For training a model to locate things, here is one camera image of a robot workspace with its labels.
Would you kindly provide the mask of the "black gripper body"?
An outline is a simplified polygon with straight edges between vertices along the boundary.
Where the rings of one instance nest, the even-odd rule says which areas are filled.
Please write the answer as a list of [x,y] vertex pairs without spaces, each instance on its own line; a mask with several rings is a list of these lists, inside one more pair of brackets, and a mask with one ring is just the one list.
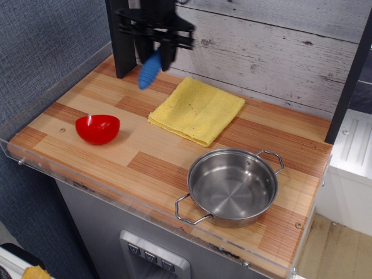
[[121,8],[118,15],[122,24],[119,30],[134,37],[148,35],[154,44],[173,42],[178,48],[192,49],[194,46],[192,23],[176,12],[177,1],[140,1],[139,8]]

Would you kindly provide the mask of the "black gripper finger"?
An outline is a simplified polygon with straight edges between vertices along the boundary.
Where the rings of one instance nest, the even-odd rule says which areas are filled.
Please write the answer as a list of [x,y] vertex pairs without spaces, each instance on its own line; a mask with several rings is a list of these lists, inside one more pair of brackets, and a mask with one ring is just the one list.
[[136,35],[134,37],[134,44],[135,44],[140,62],[144,65],[145,62],[154,53],[153,40],[148,35]]
[[170,65],[176,59],[178,45],[173,42],[162,42],[160,44],[160,61],[163,71],[168,71]]

